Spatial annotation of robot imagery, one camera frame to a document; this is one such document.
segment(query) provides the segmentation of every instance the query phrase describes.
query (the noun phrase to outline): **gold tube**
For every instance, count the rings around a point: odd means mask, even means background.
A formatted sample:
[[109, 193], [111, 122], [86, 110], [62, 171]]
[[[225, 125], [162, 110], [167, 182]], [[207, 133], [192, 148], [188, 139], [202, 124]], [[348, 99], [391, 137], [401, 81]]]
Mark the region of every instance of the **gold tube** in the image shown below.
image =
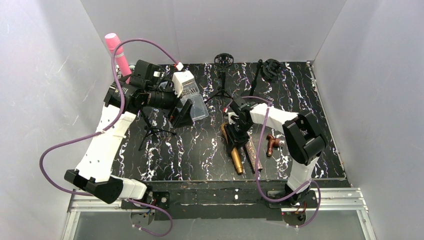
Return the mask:
[[[227, 132], [225, 131], [225, 125], [227, 125], [228, 123], [224, 123], [221, 125], [221, 130], [222, 130], [222, 134], [224, 135], [224, 138], [228, 144], [228, 138], [227, 138]], [[242, 160], [240, 159], [240, 155], [239, 155], [239, 151], [237, 150], [237, 148], [233, 148], [231, 150], [231, 158], [232, 161], [234, 162], [234, 167], [235, 170], [237, 171], [237, 174], [242, 174], [243, 173], [243, 165], [242, 165]]]

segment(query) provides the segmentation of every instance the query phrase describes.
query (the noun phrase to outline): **open plastic container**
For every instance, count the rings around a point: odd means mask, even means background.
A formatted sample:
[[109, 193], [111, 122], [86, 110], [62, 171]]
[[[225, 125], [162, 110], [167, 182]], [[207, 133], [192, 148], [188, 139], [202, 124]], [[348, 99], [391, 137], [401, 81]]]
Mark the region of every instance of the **open plastic container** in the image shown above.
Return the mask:
[[206, 105], [203, 102], [202, 95], [200, 95], [198, 85], [195, 81], [188, 82], [183, 86], [181, 98], [182, 105], [184, 105], [188, 99], [193, 102], [193, 106], [191, 107], [190, 111], [190, 116], [194, 122], [209, 116], [208, 109], [206, 108]]

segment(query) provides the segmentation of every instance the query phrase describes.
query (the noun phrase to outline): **white wall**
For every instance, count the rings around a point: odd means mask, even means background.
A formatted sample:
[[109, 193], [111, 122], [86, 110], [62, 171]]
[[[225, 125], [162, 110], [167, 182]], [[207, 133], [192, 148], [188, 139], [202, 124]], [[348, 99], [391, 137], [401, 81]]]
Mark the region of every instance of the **white wall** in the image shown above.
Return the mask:
[[[183, 63], [211, 63], [220, 53], [236, 62], [315, 59], [346, 0], [81, 0], [98, 34], [160, 43]], [[125, 46], [138, 59], [171, 61], [148, 44]]]
[[314, 63], [378, 239], [422, 239], [424, 2], [347, 0]]
[[[42, 176], [48, 147], [92, 133], [112, 81], [110, 57], [79, 1], [0, 2], [1, 239], [57, 240], [70, 195]], [[61, 186], [87, 149], [83, 142], [47, 155]]]

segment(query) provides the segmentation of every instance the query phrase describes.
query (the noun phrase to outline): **black marble tabletop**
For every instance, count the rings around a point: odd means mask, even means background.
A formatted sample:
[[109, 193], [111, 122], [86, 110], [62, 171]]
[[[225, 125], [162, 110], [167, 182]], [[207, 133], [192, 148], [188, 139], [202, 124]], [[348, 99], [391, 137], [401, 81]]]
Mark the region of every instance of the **black marble tabletop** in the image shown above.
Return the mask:
[[[326, 116], [312, 81], [310, 70], [305, 62], [284, 62], [283, 80], [268, 83], [258, 80], [255, 92], [270, 101], [276, 108], [289, 112], [310, 111], [316, 117], [329, 141], [329, 146], [321, 155], [312, 173], [313, 178], [345, 178], [340, 159], [337, 155]], [[171, 65], [165, 66], [169, 75], [174, 72]], [[188, 64], [206, 100], [213, 95], [220, 80], [214, 64]], [[254, 79], [256, 63], [235, 63], [227, 71], [226, 90], [233, 96], [250, 89]], [[225, 150], [225, 142], [220, 126], [228, 120], [223, 117], [223, 109], [230, 102], [228, 98], [216, 97], [206, 104], [209, 111], [207, 118], [198, 120], [193, 126], [172, 129], [161, 110], [144, 108], [151, 123], [157, 128], [175, 131], [158, 133], [147, 138], [138, 151], [143, 136], [145, 123], [140, 114], [129, 127], [127, 138], [122, 140], [112, 166], [112, 174], [118, 177], [140, 179], [145, 181], [234, 181], [254, 180], [252, 167], [245, 151], [240, 156], [244, 174], [237, 175], [231, 157]], [[252, 140], [257, 146], [261, 125], [255, 124], [251, 129]], [[267, 127], [265, 134], [271, 133], [277, 138], [284, 136]], [[284, 145], [275, 149], [272, 157], [266, 157], [268, 141], [260, 146], [260, 161], [263, 170], [260, 178], [264, 180], [283, 180], [290, 174], [292, 158]]]

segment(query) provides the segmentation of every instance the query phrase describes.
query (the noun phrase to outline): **pink bottle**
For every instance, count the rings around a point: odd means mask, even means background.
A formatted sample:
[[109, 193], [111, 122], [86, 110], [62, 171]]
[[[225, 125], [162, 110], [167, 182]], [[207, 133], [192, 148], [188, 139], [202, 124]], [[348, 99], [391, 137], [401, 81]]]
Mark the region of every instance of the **pink bottle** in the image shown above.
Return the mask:
[[[104, 39], [106, 40], [106, 45], [110, 53], [113, 53], [116, 46], [121, 43], [121, 40], [116, 35], [116, 33], [106, 34], [106, 36], [104, 36]], [[127, 76], [131, 74], [127, 59], [124, 56], [124, 48], [122, 46], [116, 51], [115, 61], [119, 66], [119, 70], [122, 73], [122, 76]]]

